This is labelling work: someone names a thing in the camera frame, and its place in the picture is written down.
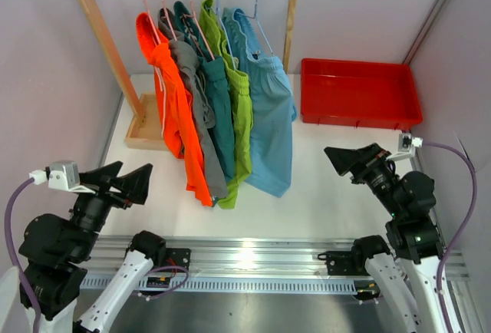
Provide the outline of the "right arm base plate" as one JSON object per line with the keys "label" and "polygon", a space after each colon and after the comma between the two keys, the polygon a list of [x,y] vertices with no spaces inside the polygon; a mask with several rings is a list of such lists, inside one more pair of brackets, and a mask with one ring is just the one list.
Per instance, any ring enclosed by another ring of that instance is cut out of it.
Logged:
{"label": "right arm base plate", "polygon": [[366,276],[365,269],[358,268],[352,252],[326,251],[317,255],[317,259],[325,263],[330,276]]}

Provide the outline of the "grey shorts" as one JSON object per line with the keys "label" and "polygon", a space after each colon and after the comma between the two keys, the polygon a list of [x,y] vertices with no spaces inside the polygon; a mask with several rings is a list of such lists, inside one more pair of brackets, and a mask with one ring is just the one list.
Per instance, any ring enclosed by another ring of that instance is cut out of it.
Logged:
{"label": "grey shorts", "polygon": [[191,93],[193,121],[203,152],[204,174],[212,199],[223,198],[228,194],[226,179],[216,148],[210,136],[216,119],[213,109],[205,95],[206,79],[199,72],[199,59],[191,45],[185,41],[184,33],[178,30],[174,14],[162,8],[158,14],[158,28],[170,40],[171,55],[180,70],[180,77]]}

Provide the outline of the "teal shorts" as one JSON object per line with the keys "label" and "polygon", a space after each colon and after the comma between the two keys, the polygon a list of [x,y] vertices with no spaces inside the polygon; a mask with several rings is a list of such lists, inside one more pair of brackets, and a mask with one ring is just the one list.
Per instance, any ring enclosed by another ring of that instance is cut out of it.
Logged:
{"label": "teal shorts", "polygon": [[204,37],[203,29],[183,2],[176,1],[173,4],[173,11],[177,29],[183,35],[184,41],[196,52],[199,72],[206,80],[204,94],[215,117],[214,126],[211,128],[211,139],[226,182],[229,182],[235,174],[235,136],[232,126],[230,88],[224,60],[212,51],[212,45]]}

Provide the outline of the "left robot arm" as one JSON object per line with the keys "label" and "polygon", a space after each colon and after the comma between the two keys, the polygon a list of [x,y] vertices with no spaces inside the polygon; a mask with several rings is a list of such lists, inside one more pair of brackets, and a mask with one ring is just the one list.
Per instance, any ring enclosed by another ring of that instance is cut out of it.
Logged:
{"label": "left robot arm", "polygon": [[121,176],[122,166],[116,161],[80,173],[75,162],[61,160],[30,175],[36,184],[46,182],[53,190],[77,194],[69,218],[37,216],[19,248],[28,260],[24,275],[29,284],[21,290],[21,302],[38,309],[32,324],[40,332],[108,332],[140,280],[166,264],[165,240],[149,231],[137,233],[105,290],[77,321],[73,319],[87,275],[80,264],[90,259],[110,211],[143,205],[148,197],[152,164]]}

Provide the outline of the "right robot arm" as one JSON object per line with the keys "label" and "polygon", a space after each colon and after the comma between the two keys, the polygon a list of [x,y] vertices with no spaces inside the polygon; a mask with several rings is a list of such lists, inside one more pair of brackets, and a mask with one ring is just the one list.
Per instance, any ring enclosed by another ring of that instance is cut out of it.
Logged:
{"label": "right robot arm", "polygon": [[337,174],[365,184],[388,211],[385,237],[356,239],[350,264],[368,274],[387,301],[398,332],[461,332],[444,272],[439,231],[430,217],[434,181],[419,171],[398,176],[395,162],[413,157],[419,137],[401,134],[396,153],[377,143],[360,149],[326,147]]}

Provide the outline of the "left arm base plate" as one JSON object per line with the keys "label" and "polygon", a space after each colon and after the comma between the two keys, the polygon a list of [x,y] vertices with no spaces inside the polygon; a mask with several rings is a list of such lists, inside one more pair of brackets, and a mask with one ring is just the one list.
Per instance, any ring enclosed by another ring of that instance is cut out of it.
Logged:
{"label": "left arm base plate", "polygon": [[170,272],[173,274],[182,273],[180,269],[176,267],[189,269],[191,261],[191,249],[186,248],[167,248],[165,256],[163,258],[162,266],[169,266]]}

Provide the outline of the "lime green shorts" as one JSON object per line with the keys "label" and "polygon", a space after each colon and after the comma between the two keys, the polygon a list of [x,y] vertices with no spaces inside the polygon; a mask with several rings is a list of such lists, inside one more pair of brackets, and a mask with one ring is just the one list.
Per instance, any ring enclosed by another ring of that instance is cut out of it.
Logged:
{"label": "lime green shorts", "polygon": [[238,55],[231,51],[232,39],[228,36],[228,31],[219,15],[217,1],[204,0],[201,3],[199,26],[213,54],[223,60],[226,79],[229,83],[234,133],[234,174],[227,183],[229,195],[219,200],[218,205],[222,209],[233,209],[236,206],[239,185],[252,174],[250,134],[253,117],[249,76],[239,70]]}

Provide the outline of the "blue wire hanger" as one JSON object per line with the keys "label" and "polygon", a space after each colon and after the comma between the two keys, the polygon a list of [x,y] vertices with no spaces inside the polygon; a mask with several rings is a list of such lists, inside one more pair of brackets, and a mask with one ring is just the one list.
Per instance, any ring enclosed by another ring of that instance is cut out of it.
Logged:
{"label": "blue wire hanger", "polygon": [[227,33],[227,30],[226,30],[226,27],[223,23],[223,20],[222,20],[222,13],[221,13],[221,7],[220,7],[220,0],[215,0],[215,5],[216,5],[216,10],[215,10],[215,14],[216,14],[216,18],[218,20],[218,23],[219,25],[221,26],[225,36],[226,36],[226,41],[227,41],[227,49],[229,51],[229,55],[231,57],[231,60],[232,60],[232,68],[234,71],[237,71],[237,65],[236,65],[236,58],[234,57],[233,53],[232,53],[232,50],[230,49],[230,41],[229,41],[229,36],[228,36],[228,33]]}
{"label": "blue wire hanger", "polygon": [[254,20],[256,22],[256,24],[257,24],[257,26],[258,26],[261,34],[262,34],[262,37],[265,40],[265,43],[266,43],[266,45],[267,45],[267,47],[268,47],[271,55],[274,55],[275,53],[272,50],[272,47],[271,47],[271,45],[269,43],[269,40],[268,40],[268,38],[267,38],[267,36],[266,36],[266,34],[265,34],[264,30],[263,30],[263,27],[262,27],[262,25],[260,23],[258,10],[259,10],[259,0],[255,0],[255,3],[254,3],[254,13],[253,13],[253,15],[247,15],[244,11],[240,11],[239,14],[242,17],[244,17],[244,18],[249,18],[249,19],[252,19],[252,20]]}

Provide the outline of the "light blue shorts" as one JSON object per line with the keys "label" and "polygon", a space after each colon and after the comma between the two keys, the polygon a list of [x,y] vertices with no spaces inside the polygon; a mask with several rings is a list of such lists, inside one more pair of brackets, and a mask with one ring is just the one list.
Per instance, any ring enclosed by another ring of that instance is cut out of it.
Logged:
{"label": "light blue shorts", "polygon": [[292,181],[292,123],[297,117],[292,87],[281,59],[263,49],[241,8],[225,8],[222,22],[239,70],[249,76],[252,174],[246,182],[280,198]]}

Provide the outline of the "orange shorts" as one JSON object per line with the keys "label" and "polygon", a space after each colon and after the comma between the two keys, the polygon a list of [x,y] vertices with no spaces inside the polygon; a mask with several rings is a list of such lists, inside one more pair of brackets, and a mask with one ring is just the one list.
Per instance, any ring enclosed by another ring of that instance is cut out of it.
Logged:
{"label": "orange shorts", "polygon": [[170,42],[158,31],[146,12],[135,21],[142,55],[154,69],[154,85],[161,134],[168,150],[184,161],[186,189],[204,206],[212,205],[204,175],[204,157],[193,121],[193,97],[185,88],[179,68],[173,60]]}

